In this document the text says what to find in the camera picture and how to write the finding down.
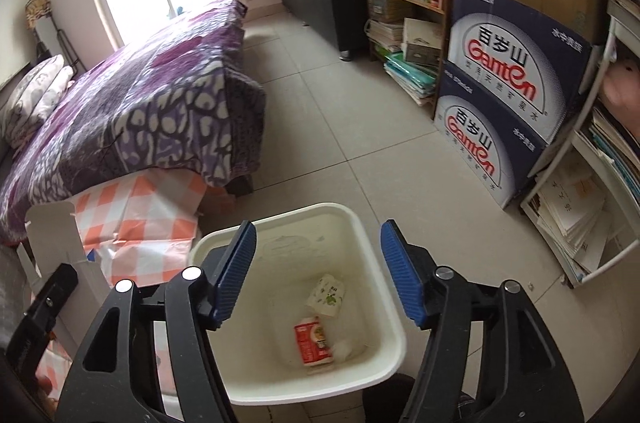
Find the metal screw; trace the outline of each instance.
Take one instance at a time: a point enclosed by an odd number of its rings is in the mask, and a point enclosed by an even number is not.
[[[128,278],[125,278],[125,279],[123,279],[121,281],[118,281],[116,283],[116,291],[118,293],[126,293],[131,288],[133,288],[133,282],[130,281]]]
[[[182,270],[182,278],[185,280],[196,280],[202,275],[202,270],[197,266],[190,266]]]
[[[450,280],[453,278],[453,270],[451,268],[448,268],[446,266],[440,266],[437,270],[436,270],[436,277],[442,279],[442,280]]]
[[[509,293],[520,293],[520,284],[518,284],[516,281],[514,280],[508,280],[507,282],[504,283],[504,288],[509,292]]]

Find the red snack package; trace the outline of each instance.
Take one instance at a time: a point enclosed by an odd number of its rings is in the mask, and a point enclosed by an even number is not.
[[[302,319],[300,324],[294,327],[294,330],[300,356],[305,366],[322,365],[334,361],[318,317]]]

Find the bed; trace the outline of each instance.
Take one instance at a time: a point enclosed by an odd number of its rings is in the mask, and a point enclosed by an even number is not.
[[[0,186],[0,241],[26,238],[31,206],[145,168],[188,168],[212,187],[257,170],[265,96],[242,74],[245,13],[218,0],[79,77]]]

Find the white trash bin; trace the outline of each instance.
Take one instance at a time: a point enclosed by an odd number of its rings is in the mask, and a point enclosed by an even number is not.
[[[363,389],[396,372],[406,337],[378,259],[357,215],[324,203],[254,223],[255,257],[231,318],[209,340],[235,405],[278,405]],[[204,237],[190,255],[199,265],[225,246],[235,228]],[[349,340],[353,354],[328,368],[305,367],[294,326],[312,311],[305,303],[330,273],[345,286],[334,319],[322,317],[329,345]]]

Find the orange checkered paper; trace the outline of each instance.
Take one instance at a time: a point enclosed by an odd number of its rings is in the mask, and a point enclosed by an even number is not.
[[[70,199],[85,252],[113,286],[166,282],[187,265],[206,184],[190,170],[148,169]]]

